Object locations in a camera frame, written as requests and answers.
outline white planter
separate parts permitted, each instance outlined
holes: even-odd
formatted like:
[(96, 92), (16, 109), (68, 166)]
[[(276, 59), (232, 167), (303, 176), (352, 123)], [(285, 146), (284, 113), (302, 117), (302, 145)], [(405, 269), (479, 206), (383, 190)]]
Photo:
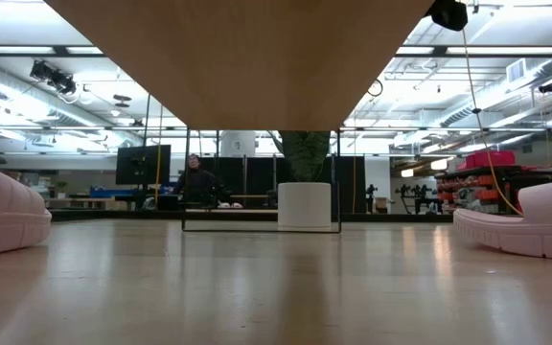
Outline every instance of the white planter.
[(278, 230), (332, 231), (332, 185), (278, 185)]

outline green plant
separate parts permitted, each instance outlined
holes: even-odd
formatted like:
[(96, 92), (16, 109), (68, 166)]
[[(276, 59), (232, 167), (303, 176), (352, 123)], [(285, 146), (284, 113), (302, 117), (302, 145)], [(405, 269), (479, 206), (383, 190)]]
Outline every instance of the green plant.
[(57, 188), (61, 193), (64, 193), (65, 188), (67, 188), (67, 181), (57, 181)]
[(291, 166), (298, 182), (314, 182), (330, 151), (329, 131), (279, 131), (282, 141), (269, 132), (274, 144)]

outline yellow cable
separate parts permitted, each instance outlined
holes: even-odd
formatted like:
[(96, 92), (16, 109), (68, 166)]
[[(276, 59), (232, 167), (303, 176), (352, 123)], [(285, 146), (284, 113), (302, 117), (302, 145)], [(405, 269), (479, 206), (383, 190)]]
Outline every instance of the yellow cable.
[(159, 116), (159, 142), (157, 144), (157, 180), (154, 183), (154, 208), (159, 204), (159, 174), (161, 173), (161, 128), (163, 127), (163, 105), (161, 104), (161, 115)]
[(357, 118), (355, 118), (355, 131), (353, 133), (355, 141), (353, 142), (353, 213), (357, 203)]
[[(474, 85), (472, 82), (472, 72), (470, 68), (470, 55), (468, 54), (468, 38), (466, 37), (466, 30), (462, 30), (463, 36), (464, 36), (464, 50), (466, 52), (466, 65), (468, 67), (468, 80), (470, 81), (470, 91), (471, 91), (471, 99), (474, 103), (474, 109), (478, 109), (478, 105), (476, 104), (476, 95), (474, 94)], [(495, 177), (495, 170), (494, 170), (494, 162), (491, 159), (491, 150), (489, 149), (489, 145), (487, 145), (487, 138), (485, 138), (485, 130), (483, 128), (483, 124), (480, 121), (480, 112), (475, 111), (476, 114), (476, 120), (478, 121), (478, 127), (480, 128), (480, 136), (483, 139), (483, 143), (485, 144), (485, 151), (487, 152), (487, 158), (489, 159), (489, 168), (491, 169), (491, 175), (494, 178), (494, 184), (495, 188), (497, 189), (497, 192), (499, 193), (499, 196), (506, 202), (506, 205), (510, 207), (513, 211), (517, 212), (520, 216), (523, 216), (523, 213), (517, 209), (517, 207), (513, 206), (513, 204), (508, 200), (508, 198), (502, 193), (502, 191), (499, 189), (499, 185), (497, 184), (497, 177)]]

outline metal frame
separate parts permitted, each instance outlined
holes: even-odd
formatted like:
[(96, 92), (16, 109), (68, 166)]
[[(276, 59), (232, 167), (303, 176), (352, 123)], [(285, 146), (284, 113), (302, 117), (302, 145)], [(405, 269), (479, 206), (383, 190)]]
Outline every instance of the metal frame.
[[(67, 48), (96, 48), (94, 46), (66, 46), (66, 45), (0, 45), (0, 47), (52, 47), (51, 54), (31, 53), (0, 53), (0, 57), (6, 58), (107, 58), (103, 53), (98, 54), (72, 54)], [(451, 53), (449, 48), (463, 48), (463, 45), (403, 45), (394, 55), (394, 58), (465, 58), (463, 53)], [(552, 48), (552, 45), (472, 45), (475, 48)], [(552, 58), (552, 53), (471, 53), (470, 58)]]
[[(189, 188), (189, 183), (185, 183), (184, 185), (184, 195), (182, 197), (182, 202), (181, 202), (181, 205), (182, 205), (182, 215), (180, 217), (180, 229), (182, 230), (183, 233), (186, 233), (186, 232), (218, 232), (218, 233), (223, 233), (223, 232), (244, 232), (244, 233), (291, 233), (291, 234), (330, 234), (330, 235), (334, 235), (334, 234), (340, 234), (342, 232), (342, 202), (341, 202), (341, 199), (340, 199), (340, 179), (339, 179), (339, 173), (338, 173), (338, 163), (340, 163), (340, 130), (337, 130), (336, 132), (336, 142), (337, 142), (337, 153), (336, 155), (332, 155), (332, 186), (333, 186), (333, 189), (335, 189), (335, 193), (332, 193), (332, 197), (335, 197), (335, 202), (336, 202), (336, 219), (337, 219), (337, 231), (279, 231), (279, 230), (259, 230), (259, 231), (252, 231), (252, 230), (188, 230), (187, 229), (187, 205), (186, 205), (186, 200), (185, 200), (185, 196), (188, 195), (188, 188)], [(217, 155), (216, 155), (216, 158), (217, 158), (217, 162), (215, 163), (215, 166), (217, 166), (219, 164), (219, 139), (220, 139), (220, 136), (219, 136), (219, 132), (217, 131)], [(185, 154), (184, 154), (184, 164), (185, 164), (185, 169), (184, 169), (184, 173), (186, 174), (186, 181), (189, 180), (188, 178), (188, 173), (189, 173), (189, 169), (188, 169), (188, 159), (189, 159), (189, 150), (190, 150), (190, 147), (191, 147), (191, 129), (190, 128), (187, 128), (187, 141), (186, 141), (186, 148), (185, 148)], [(244, 156), (244, 188), (246, 187), (246, 173), (245, 173), (245, 170), (246, 170), (246, 155)], [(276, 166), (276, 156), (274, 155), (274, 167)]]
[[(112, 130), (112, 131), (157, 131), (158, 126), (7, 126), (1, 125), (0, 129), (7, 130), (23, 130), (23, 131), (43, 131), (43, 130)], [(164, 127), (163, 130), (186, 130), (186, 127)], [(470, 131), (480, 132), (479, 127), (440, 127), (440, 126), (358, 126), (348, 127), (344, 126), (340, 128), (340, 132), (408, 132), (417, 130), (430, 130), (439, 132), (459, 132)], [(484, 127), (482, 129), (485, 132), (516, 132), (516, 133), (540, 133), (540, 132), (552, 132), (551, 128), (546, 127)], [(202, 138), (211, 138), (212, 136), (202, 136)], [(148, 135), (148, 138), (155, 138), (155, 136)]]

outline ceiling duct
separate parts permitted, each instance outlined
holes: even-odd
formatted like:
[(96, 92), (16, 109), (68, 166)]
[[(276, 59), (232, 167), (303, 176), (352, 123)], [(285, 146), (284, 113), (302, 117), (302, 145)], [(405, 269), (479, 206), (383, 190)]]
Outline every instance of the ceiling duct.
[[(507, 77), (504, 77), (482, 90), (476, 92), (476, 101), (481, 109), (489, 108), (499, 104), (516, 95), (516, 91), (523, 87), (536, 87), (549, 81), (552, 78), (552, 59), (538, 63), (537, 60), (525, 60), (526, 72), (524, 76), (509, 82)], [(446, 118), (440, 123), (441, 127), (449, 127), (453, 123), (471, 116), (474, 110), (472, 96), (465, 99), (463, 102), (457, 103), (441, 115), (441, 119)]]
[[(9, 87), (11, 89), (14, 89), (18, 92), (21, 92), (24, 95), (27, 95), (33, 99), (36, 99), (46, 105), (49, 105), (51, 108), (55, 108), (57, 110), (58, 115), (60, 116), (60, 120), (57, 120), (60, 123), (71, 125), (71, 122), (73, 121), (76, 124), (79, 124), (81, 126), (88, 126), (88, 127), (114, 126), (114, 124), (102, 119), (99, 116), (91, 114), (73, 104), (65, 103), (61, 101), (57, 96), (51, 95), (46, 91), (43, 91), (37, 87), (34, 87), (34, 85), (31, 85), (23, 80), (13, 77), (10, 74), (1, 70), (0, 70), (0, 84), (6, 87)], [(133, 146), (142, 145), (142, 139), (135, 134), (128, 133), (128, 132), (117, 132), (116, 135), (119, 136), (124, 141), (129, 141), (130, 143), (133, 143)]]

